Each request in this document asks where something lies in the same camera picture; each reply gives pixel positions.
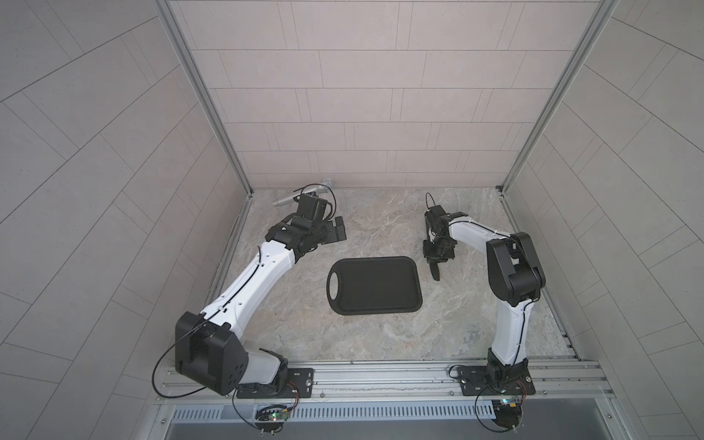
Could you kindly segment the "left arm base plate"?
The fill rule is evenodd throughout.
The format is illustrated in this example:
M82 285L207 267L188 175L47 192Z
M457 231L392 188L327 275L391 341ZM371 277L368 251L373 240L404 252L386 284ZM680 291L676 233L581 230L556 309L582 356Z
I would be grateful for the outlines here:
M236 389L238 399L308 399L312 396L315 370L313 368L288 368L280 372L271 384L240 384Z

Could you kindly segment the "black cutting board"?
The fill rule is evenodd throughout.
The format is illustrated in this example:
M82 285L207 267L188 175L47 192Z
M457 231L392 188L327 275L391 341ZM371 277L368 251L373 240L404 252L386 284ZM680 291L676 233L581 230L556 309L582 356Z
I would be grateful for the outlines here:
M343 258L328 273L326 295L339 315L414 313L423 305L417 266L407 256Z

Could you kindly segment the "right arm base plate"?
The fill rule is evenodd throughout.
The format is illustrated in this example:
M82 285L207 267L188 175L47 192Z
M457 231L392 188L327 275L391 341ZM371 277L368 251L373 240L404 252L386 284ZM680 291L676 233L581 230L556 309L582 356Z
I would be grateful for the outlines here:
M459 381L464 396L535 395L535 385L528 363L513 366L456 366L450 376Z

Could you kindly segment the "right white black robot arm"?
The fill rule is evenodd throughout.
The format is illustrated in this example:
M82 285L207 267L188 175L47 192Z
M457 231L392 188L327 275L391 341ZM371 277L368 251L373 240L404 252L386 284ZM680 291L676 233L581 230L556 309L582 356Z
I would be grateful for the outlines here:
M489 287L500 303L485 370L458 377L479 392L499 392L510 384L524 390L527 328L546 285L533 240L524 232L509 234L486 227L462 212L448 213L440 205L426 210L425 227L423 256L433 279L440 280L439 265L453 260L456 245L464 243L486 256Z

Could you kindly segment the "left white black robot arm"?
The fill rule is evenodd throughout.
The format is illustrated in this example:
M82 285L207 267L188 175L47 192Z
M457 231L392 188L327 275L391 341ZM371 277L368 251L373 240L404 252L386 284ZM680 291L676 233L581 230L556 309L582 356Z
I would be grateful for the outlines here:
M181 316L169 349L179 374L222 396L241 389L280 395L289 389L287 359L265 349L246 350L240 339L272 288L303 256L346 240L337 201L321 195L330 190L314 183L288 197L296 211L269 229L247 268L200 313Z

